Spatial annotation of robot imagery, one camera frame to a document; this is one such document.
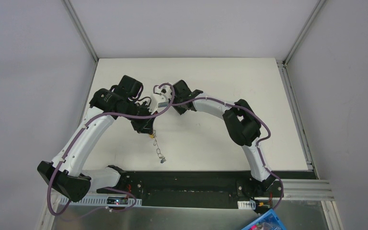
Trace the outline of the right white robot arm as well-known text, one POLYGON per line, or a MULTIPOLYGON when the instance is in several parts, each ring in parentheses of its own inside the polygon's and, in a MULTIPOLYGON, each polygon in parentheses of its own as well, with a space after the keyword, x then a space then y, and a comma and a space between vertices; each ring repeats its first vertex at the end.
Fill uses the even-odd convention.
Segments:
POLYGON ((173 88, 175 96, 172 105, 179 114, 203 112, 224 121, 231 140, 245 153, 255 180, 253 191, 258 196, 270 193, 276 177, 266 162, 260 144, 271 137, 271 131, 249 104, 244 99, 228 103, 209 97, 201 90, 191 91, 184 80, 175 83, 173 88))

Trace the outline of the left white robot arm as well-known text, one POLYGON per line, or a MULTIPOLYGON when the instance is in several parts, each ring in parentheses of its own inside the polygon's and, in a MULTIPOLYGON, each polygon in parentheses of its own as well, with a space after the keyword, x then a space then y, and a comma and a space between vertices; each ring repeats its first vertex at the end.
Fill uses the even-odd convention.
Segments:
POLYGON ((152 134, 154 118, 146 102, 137 103, 143 84, 127 75, 110 89, 95 92, 87 114, 64 149, 52 161, 42 161, 37 167, 47 184, 72 202, 82 200, 87 193, 109 187, 114 193, 126 190, 123 170, 109 165, 101 170, 83 170, 83 166, 102 134, 117 119, 117 113, 129 115, 133 129, 140 134, 152 134))

